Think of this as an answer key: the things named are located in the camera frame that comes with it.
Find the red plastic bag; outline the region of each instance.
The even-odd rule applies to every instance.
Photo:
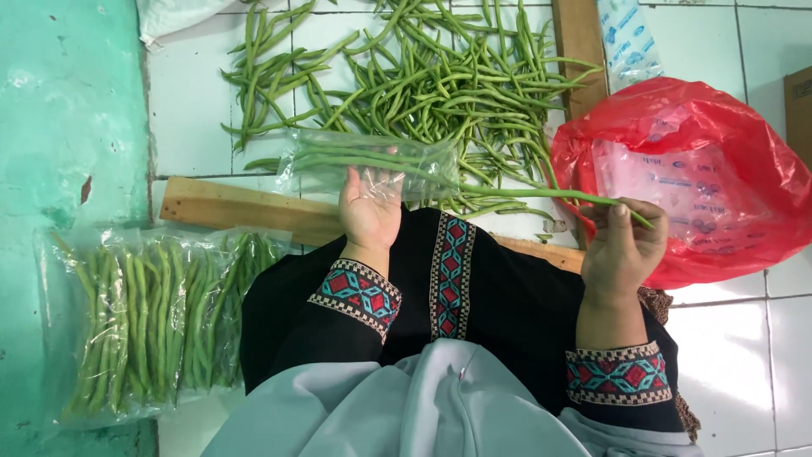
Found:
[[[606,98],[559,128],[552,165],[562,189],[666,210],[652,288],[757,272],[812,242],[810,171],[753,109],[701,82],[660,77]]]

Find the light gray hijab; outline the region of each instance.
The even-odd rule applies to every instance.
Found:
[[[541,408],[496,357],[441,339],[419,355],[311,363],[257,387],[203,452],[233,455],[701,457],[686,433],[622,429]]]

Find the teal painted wall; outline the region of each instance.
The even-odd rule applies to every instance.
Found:
[[[137,37],[134,0],[0,2],[0,455],[155,454],[151,421],[42,442],[38,417],[32,235],[147,216]]]

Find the embroidered trim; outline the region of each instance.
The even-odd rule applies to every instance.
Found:
[[[431,259],[431,341],[465,339],[468,327],[471,252],[477,228],[446,213],[440,215]]]
[[[397,317],[400,299],[397,288],[372,268],[355,260],[338,259],[308,302],[359,320],[378,332],[383,344]]]
[[[618,350],[568,351],[567,393],[575,403],[620,406],[672,398],[657,342]]]

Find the black dress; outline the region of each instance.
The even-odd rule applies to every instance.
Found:
[[[240,345],[246,394],[304,363],[387,365],[447,337],[484,346],[554,415],[575,407],[605,424],[684,430],[674,399],[677,346],[644,307],[648,346],[573,351],[581,277],[503,248],[473,224],[404,209],[388,282],[362,264],[337,262],[345,243],[288,255],[254,282]],[[364,288],[373,293],[348,292]],[[376,312],[356,311],[362,305]],[[637,375],[612,378],[619,370]]]

